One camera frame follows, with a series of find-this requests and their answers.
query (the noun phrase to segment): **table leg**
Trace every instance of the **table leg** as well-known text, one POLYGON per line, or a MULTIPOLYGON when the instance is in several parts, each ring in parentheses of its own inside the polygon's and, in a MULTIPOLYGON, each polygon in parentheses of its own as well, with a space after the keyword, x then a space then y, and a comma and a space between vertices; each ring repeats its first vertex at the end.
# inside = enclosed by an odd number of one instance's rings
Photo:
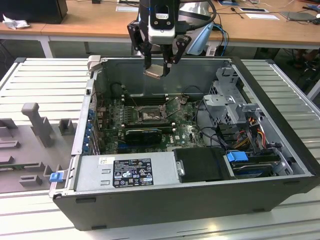
POLYGON ((313 101, 315 97, 320 93, 320 79, 319 81, 314 85, 314 87, 310 90, 307 97, 313 101))
POLYGON ((89 47, 89 42, 85 41, 84 42, 84 49, 86 54, 91 54, 90 52, 90 47, 89 47))
POLYGON ((49 37, 48 36, 41 36, 39 39, 44 55, 46 58, 55 58, 55 54, 51 51, 50 45, 49 45, 49 37))

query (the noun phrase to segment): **desk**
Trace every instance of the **desk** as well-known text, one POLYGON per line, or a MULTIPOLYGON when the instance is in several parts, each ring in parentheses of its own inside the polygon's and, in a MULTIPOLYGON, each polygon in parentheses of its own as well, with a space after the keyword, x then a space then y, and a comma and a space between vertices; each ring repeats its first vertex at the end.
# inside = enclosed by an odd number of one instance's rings
MULTIPOLYGON (((280 8, 290 0, 262 0, 271 6, 260 4, 270 12, 301 11, 306 4, 295 1, 286 8, 280 8)), ((230 8, 214 2, 219 13, 233 13, 230 8)), ((127 24, 137 17, 136 12, 117 12, 117 3, 91 1, 77 2, 68 0, 68 14, 61 24, 31 23, 31 28, 10 30, 3 24, 0 27, 0 39, 40 41, 44 54, 52 58, 50 41, 112 42, 130 43, 127 24)), ((221 14, 223 28, 229 33, 229 46, 318 49, 320 47, 320 27, 312 23, 302 25, 298 22, 286 22, 279 13, 280 20, 249 19, 243 14, 221 14)), ((216 46, 221 41, 220 32, 212 32, 209 45, 216 46)))

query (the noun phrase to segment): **power supply label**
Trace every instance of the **power supply label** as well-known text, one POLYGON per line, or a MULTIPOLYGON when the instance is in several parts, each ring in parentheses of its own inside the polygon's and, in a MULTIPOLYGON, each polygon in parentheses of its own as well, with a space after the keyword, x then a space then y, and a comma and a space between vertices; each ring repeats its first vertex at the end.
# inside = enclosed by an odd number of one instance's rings
POLYGON ((151 159, 115 160, 113 181, 115 188, 148 186, 154 184, 151 159))

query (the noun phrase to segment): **paper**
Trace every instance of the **paper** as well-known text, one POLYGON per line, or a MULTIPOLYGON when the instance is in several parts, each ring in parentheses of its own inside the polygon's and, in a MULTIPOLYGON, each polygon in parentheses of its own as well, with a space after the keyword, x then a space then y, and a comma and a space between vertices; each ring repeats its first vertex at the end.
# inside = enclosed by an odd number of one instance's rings
POLYGON ((275 15, 246 13, 250 19, 280 20, 275 15))
POLYGON ((16 30, 16 29, 22 29, 22 28, 30 27, 30 25, 28 25, 27 21, 25 21, 25 20, 13 20, 13 19, 10 19, 10 18, 6 17, 5 15, 2 15, 2 16, 3 16, 2 23, 4 25, 6 25, 7 28, 16 30))
POLYGON ((117 6, 115 8, 116 12, 135 12, 137 13, 139 11, 138 7, 131 7, 131 6, 117 6))

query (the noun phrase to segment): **computer case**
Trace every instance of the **computer case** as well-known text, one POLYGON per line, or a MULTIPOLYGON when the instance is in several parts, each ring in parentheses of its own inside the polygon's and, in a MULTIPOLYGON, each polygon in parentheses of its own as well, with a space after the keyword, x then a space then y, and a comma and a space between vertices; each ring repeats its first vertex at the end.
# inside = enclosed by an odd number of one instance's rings
POLYGON ((0 19, 3 15, 28 23, 60 24, 68 11, 66 0, 2 0, 0 19))

